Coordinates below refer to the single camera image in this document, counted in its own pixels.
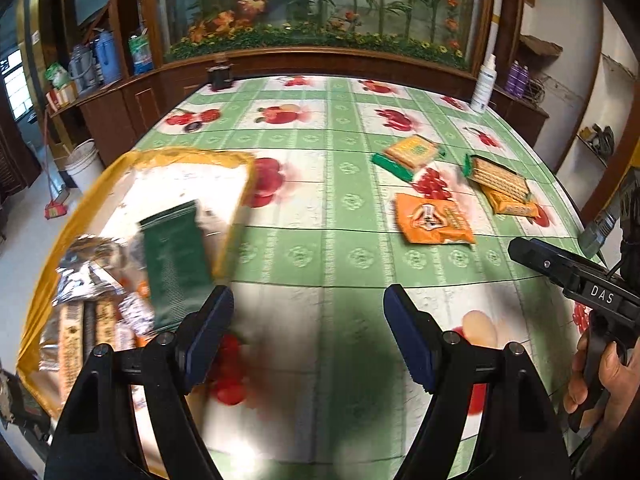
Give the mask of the person's right hand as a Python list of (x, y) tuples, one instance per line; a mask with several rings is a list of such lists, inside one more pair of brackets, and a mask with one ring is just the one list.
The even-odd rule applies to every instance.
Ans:
[[(565, 411), (574, 413), (579, 405), (587, 399), (588, 387), (585, 382), (584, 368), (589, 336), (585, 332), (580, 336), (577, 351), (572, 361), (572, 376), (568, 382), (568, 390), (563, 399)], [(611, 419), (620, 422), (626, 415), (639, 388), (639, 343), (628, 356), (628, 361), (623, 364), (617, 355), (616, 344), (612, 342), (603, 353), (599, 367), (599, 379), (602, 386), (610, 394), (606, 404), (605, 415), (611, 415)]]

